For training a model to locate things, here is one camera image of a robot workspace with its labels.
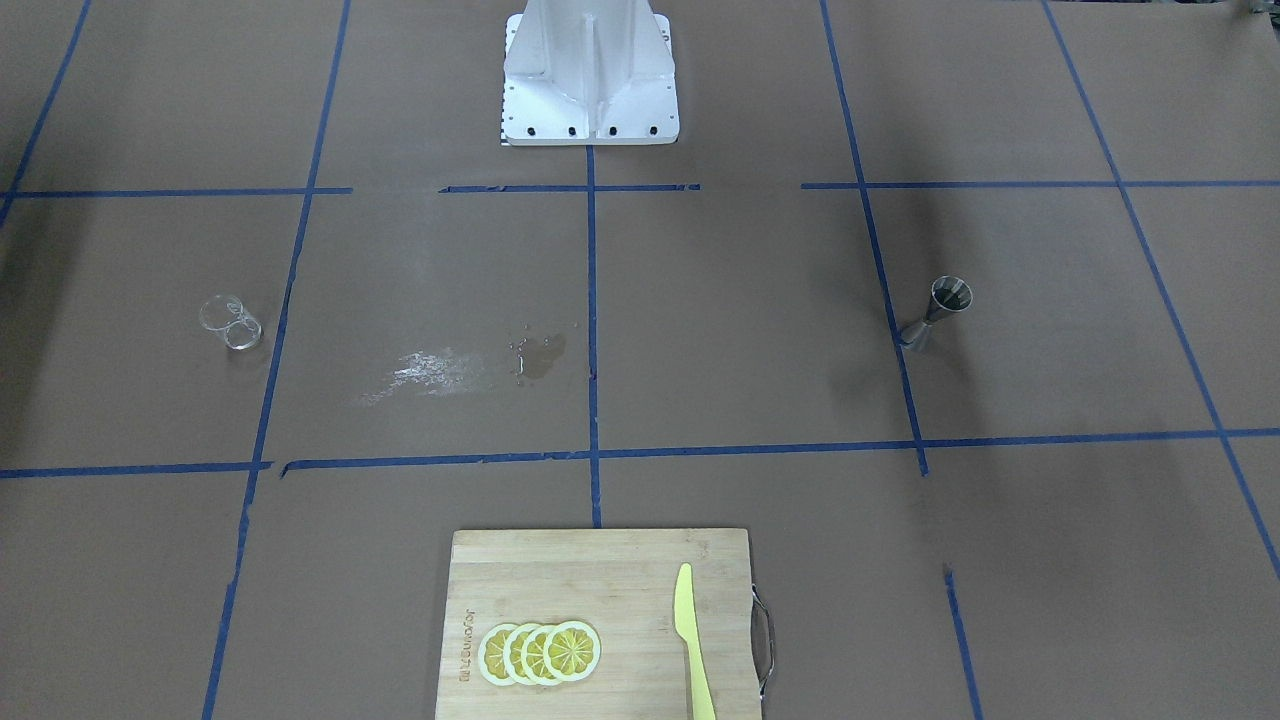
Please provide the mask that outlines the clear glass measuring cup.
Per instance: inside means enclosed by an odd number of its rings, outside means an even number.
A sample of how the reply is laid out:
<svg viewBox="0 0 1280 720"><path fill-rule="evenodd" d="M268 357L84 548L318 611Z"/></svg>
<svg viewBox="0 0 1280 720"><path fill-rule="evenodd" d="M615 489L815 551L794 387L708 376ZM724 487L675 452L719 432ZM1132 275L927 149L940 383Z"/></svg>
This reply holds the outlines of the clear glass measuring cup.
<svg viewBox="0 0 1280 720"><path fill-rule="evenodd" d="M204 329L214 333L230 351L253 348L262 338L260 322L234 295L214 295L201 306L198 320Z"/></svg>

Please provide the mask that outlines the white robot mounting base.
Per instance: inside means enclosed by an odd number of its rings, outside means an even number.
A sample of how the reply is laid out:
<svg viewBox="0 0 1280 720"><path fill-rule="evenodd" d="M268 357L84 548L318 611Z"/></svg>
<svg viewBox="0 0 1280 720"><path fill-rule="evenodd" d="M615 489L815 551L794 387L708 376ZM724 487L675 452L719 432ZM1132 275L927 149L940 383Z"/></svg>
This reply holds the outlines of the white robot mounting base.
<svg viewBox="0 0 1280 720"><path fill-rule="evenodd" d="M529 1L504 41L503 145L678 141L672 28L649 1Z"/></svg>

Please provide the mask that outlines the yellow plastic knife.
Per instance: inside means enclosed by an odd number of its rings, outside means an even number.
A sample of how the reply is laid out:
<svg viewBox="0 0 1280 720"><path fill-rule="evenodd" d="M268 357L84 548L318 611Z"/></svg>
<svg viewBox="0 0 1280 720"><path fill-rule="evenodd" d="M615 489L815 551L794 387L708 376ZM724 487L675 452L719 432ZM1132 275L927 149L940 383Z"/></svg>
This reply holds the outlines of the yellow plastic knife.
<svg viewBox="0 0 1280 720"><path fill-rule="evenodd" d="M692 565L682 562L673 589L675 632L685 643L692 719L717 719L698 628Z"/></svg>

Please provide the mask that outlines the steel double jigger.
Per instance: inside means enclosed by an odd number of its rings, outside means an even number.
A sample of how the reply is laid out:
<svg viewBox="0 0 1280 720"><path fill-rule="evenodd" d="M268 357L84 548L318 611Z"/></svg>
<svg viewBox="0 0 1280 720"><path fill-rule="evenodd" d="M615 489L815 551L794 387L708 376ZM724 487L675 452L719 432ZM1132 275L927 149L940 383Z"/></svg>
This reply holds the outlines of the steel double jigger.
<svg viewBox="0 0 1280 720"><path fill-rule="evenodd" d="M933 329L943 319L968 310L974 300L973 287L960 277L942 275L931 283L929 301L923 315L904 325L897 334L901 348L922 351Z"/></svg>

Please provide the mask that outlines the lemon slice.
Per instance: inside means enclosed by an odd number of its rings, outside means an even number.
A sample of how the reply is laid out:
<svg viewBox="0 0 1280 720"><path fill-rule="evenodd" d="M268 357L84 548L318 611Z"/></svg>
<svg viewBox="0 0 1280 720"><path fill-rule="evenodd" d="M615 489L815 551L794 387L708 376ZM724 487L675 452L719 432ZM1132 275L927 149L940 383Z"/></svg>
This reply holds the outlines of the lemon slice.
<svg viewBox="0 0 1280 720"><path fill-rule="evenodd" d="M512 623L494 625L480 642L480 674L493 685L515 685L516 680L506 664L506 646L511 633L517 628Z"/></svg>
<svg viewBox="0 0 1280 720"><path fill-rule="evenodd" d="M581 682L590 676L602 656L602 639L594 626L570 620L554 625L543 646L543 662L558 682Z"/></svg>
<svg viewBox="0 0 1280 720"><path fill-rule="evenodd" d="M550 639L553 626L539 625L524 635L520 644L520 671L535 685L558 685L561 680L550 671L545 661L545 646Z"/></svg>
<svg viewBox="0 0 1280 720"><path fill-rule="evenodd" d="M539 626L538 623L525 623L512 628L506 635L500 659L506 675L515 684L535 685L534 679L529 676L526 662L524 661L524 647L529 635Z"/></svg>

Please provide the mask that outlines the bamboo cutting board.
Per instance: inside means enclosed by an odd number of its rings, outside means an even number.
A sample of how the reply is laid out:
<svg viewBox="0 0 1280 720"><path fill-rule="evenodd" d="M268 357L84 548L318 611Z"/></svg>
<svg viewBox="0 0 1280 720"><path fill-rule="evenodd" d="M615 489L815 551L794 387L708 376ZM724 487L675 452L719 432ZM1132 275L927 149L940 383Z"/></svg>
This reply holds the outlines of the bamboo cutting board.
<svg viewBox="0 0 1280 720"><path fill-rule="evenodd" d="M692 565L698 628L718 719L759 719L749 536L740 528L460 530L442 626L439 719L692 719L673 589ZM596 629L581 682L497 687L480 642L502 623Z"/></svg>

